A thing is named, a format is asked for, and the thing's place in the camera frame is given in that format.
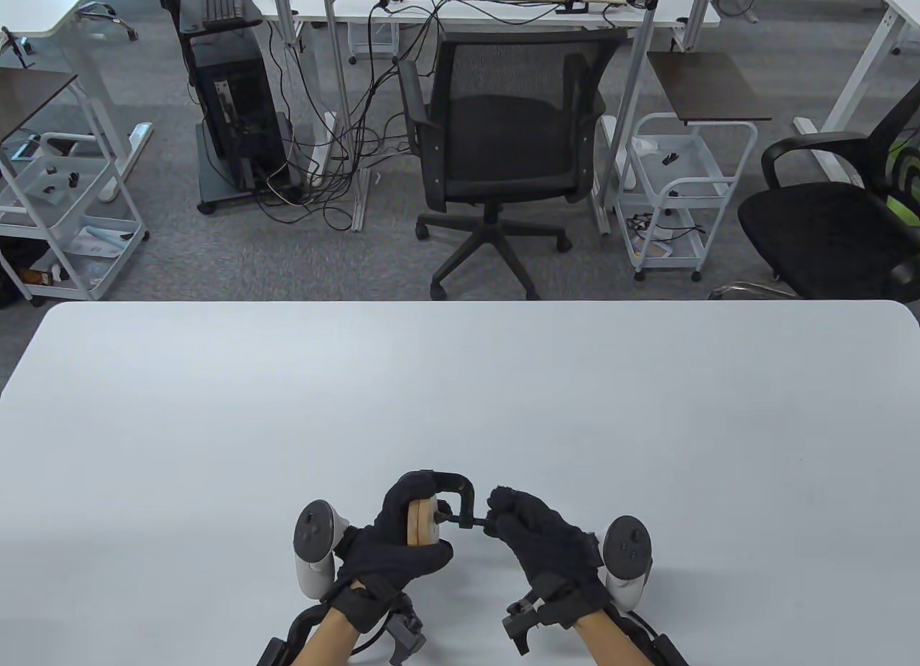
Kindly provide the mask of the person's left hand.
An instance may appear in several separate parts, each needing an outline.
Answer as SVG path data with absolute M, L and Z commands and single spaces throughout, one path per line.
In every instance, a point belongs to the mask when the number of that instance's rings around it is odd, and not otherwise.
M 360 634 L 377 625 L 411 581 L 443 570 L 453 560 L 450 542 L 420 547 L 407 542 L 410 503 L 436 493 L 430 470 L 405 473 L 385 495 L 374 522 L 349 535 L 338 578 L 323 601 Z

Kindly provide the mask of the person's right hand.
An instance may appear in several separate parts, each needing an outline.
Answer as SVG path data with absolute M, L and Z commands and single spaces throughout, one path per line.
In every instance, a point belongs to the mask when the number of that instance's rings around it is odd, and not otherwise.
M 517 558 L 542 601 L 542 624 L 565 629 L 605 611 L 611 596 L 600 578 L 599 543 L 594 534 L 569 524 L 538 496 L 497 486 L 487 499 L 487 534 L 500 539 Z

